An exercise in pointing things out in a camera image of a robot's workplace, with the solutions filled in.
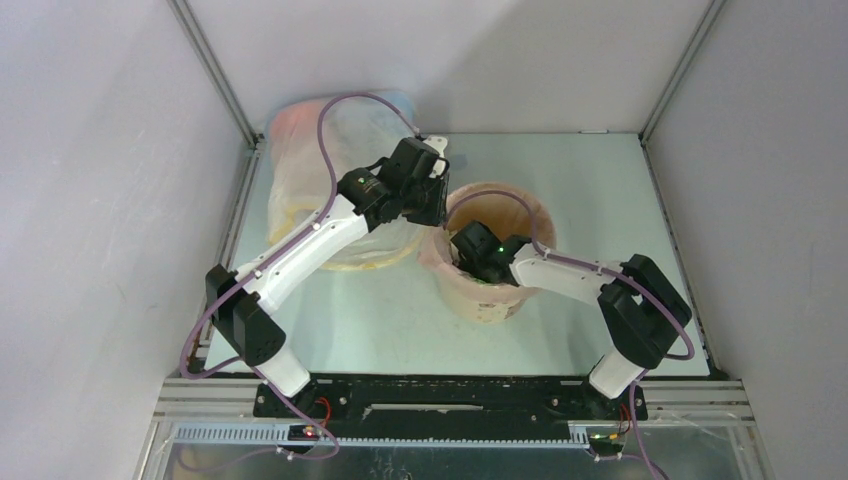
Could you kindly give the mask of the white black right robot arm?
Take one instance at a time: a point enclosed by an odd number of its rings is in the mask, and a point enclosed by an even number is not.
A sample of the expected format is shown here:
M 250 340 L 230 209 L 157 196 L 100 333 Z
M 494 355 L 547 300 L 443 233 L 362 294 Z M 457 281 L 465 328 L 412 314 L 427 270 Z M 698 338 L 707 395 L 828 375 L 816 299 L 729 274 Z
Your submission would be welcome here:
M 673 358 L 677 340 L 694 355 L 685 332 L 692 310 L 659 266 L 635 254 L 618 263 L 588 262 L 565 256 L 533 238 L 499 239 L 472 221 L 450 239 L 460 270 L 485 284 L 546 290 L 600 309 L 613 348 L 592 368 L 581 392 L 585 411 L 606 418 L 622 403 L 622 393 L 645 373 Z

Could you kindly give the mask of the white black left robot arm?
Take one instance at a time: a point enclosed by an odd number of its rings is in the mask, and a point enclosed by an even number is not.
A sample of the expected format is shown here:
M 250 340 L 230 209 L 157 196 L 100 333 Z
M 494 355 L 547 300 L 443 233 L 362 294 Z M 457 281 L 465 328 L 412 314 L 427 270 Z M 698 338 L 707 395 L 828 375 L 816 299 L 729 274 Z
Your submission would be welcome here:
M 313 272 L 378 227 L 398 219 L 440 225 L 447 145 L 442 136 L 401 139 L 389 157 L 337 179 L 328 204 L 297 231 L 234 271 L 221 265 L 208 271 L 206 316 L 237 359 L 277 389 L 277 402 L 290 415 L 311 412 L 316 390 L 273 314 Z

